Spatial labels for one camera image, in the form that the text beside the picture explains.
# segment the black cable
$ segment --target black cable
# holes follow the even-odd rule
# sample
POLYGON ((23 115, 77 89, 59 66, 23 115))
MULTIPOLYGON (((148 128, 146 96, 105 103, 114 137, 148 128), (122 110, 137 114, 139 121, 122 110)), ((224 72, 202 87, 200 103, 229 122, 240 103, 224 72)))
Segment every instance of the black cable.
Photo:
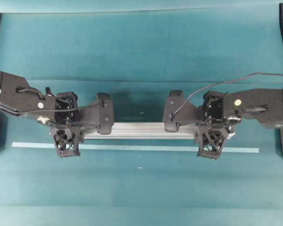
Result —
POLYGON ((173 117, 180 111, 180 109, 182 109, 182 107, 188 102, 188 100, 194 96, 196 93, 204 90, 204 89, 208 89, 208 88, 211 88, 211 87, 214 87, 214 86, 218 86, 218 85, 222 85, 222 84, 227 84, 227 83, 235 83, 235 82, 238 82, 238 81, 241 81, 241 80, 244 80, 244 79, 247 79, 253 75, 270 75, 270 76, 283 76, 283 74, 277 74, 277 73, 264 73, 264 72, 254 72, 254 73, 251 73, 251 74, 248 74, 248 75, 245 75, 243 77, 240 77, 240 78, 237 78, 237 79, 233 79, 233 80, 228 80, 228 81, 222 81, 222 82, 217 82, 217 83, 213 83, 211 85, 208 85, 208 86, 204 86, 194 92, 192 92, 186 99, 185 101, 176 109, 176 111, 174 111, 173 113, 173 117))
POLYGON ((31 111, 25 111, 25 112, 17 112, 17 111, 13 111, 13 110, 10 110, 2 105, 0 105, 0 108, 2 108, 3 110, 11 113, 11 114, 29 114, 29 113, 35 113, 35 112, 73 112, 73 111, 76 111, 76 110, 79 110, 81 108, 84 108, 84 107, 90 107, 90 106, 97 106, 97 105, 100 105, 101 103, 97 103, 97 104, 94 104, 94 105, 88 105, 88 106, 83 106, 83 107, 76 107, 76 108, 72 108, 72 109, 64 109, 64 110, 59 110, 59 109, 38 109, 38 110, 31 110, 31 111))

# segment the white line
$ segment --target white line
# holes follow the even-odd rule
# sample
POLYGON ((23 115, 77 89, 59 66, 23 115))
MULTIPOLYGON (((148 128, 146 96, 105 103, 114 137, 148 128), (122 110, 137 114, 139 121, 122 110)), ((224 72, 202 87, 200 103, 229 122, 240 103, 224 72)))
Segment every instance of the white line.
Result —
MULTIPOLYGON (((53 144, 13 142, 12 147, 27 148, 55 148, 53 144)), ((82 145, 80 149, 88 150, 120 150, 120 151, 172 151, 172 152, 197 152, 198 147, 189 146, 144 146, 144 145, 82 145)), ((223 152, 232 153, 259 153, 259 148, 225 147, 223 152)))

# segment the teal table surface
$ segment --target teal table surface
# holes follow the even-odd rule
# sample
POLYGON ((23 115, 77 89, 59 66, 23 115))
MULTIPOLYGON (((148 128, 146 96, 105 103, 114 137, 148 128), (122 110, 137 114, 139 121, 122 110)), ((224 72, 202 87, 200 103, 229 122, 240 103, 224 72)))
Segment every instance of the teal table surface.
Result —
MULTIPOLYGON (((151 12, 3 14, 0 71, 32 87, 73 91, 79 105, 98 92, 115 120, 159 122, 169 91, 188 93, 255 71, 283 73, 277 4, 151 12)), ((212 90, 283 87, 256 76, 212 90)), ((202 104, 203 93, 191 100, 202 104)), ((0 226, 283 226, 279 131, 244 120, 226 147, 259 153, 81 150, 60 159, 49 128, 0 113, 0 226)), ((86 140, 94 145, 196 146, 192 140, 86 140)))

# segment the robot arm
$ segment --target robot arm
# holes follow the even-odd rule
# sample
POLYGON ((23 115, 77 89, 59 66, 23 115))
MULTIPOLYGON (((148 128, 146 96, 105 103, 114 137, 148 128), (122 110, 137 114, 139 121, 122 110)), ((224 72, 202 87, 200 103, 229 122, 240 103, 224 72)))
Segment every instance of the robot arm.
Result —
POLYGON ((283 128, 283 89, 251 89, 236 93, 208 91, 200 107, 184 103, 182 91, 171 91, 165 102, 165 130, 178 131, 186 124, 195 124, 198 156, 219 158, 225 142, 234 134, 235 125, 243 118, 256 119, 267 129, 283 128))

